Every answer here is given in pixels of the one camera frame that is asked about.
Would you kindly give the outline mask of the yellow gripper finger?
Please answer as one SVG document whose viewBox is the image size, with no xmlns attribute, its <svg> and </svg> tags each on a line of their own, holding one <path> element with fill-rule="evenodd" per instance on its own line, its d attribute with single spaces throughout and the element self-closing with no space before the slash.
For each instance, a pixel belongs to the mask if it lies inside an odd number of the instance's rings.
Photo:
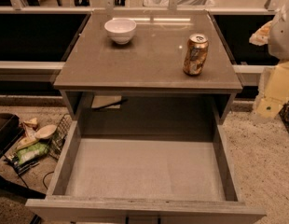
<svg viewBox="0 0 289 224">
<path fill-rule="evenodd" d="M 261 26 L 255 33 L 253 33 L 249 42 L 256 46 L 264 46 L 268 43 L 268 36 L 272 21 L 268 21 L 263 26 Z"/>
</svg>

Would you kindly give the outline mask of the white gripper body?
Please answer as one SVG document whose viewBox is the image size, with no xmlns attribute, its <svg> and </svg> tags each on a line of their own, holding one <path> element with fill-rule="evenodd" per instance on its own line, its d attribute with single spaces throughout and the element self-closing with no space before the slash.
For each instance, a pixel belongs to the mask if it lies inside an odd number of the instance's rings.
<svg viewBox="0 0 289 224">
<path fill-rule="evenodd" d="M 265 67 L 261 74 L 254 112 L 264 119 L 273 119 L 289 102 L 289 61 Z"/>
</svg>

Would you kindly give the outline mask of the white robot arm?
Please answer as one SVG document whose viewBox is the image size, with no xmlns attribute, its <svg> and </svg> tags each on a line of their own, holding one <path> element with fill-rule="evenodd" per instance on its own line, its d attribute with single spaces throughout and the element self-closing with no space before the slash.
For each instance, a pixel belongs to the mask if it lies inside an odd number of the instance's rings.
<svg viewBox="0 0 289 224">
<path fill-rule="evenodd" d="M 279 59 L 270 71 L 268 82 L 255 111 L 263 118 L 275 118 L 289 101 L 289 0 L 272 21 L 260 27 L 249 38 L 251 44 L 268 45 L 268 53 Z"/>
</svg>

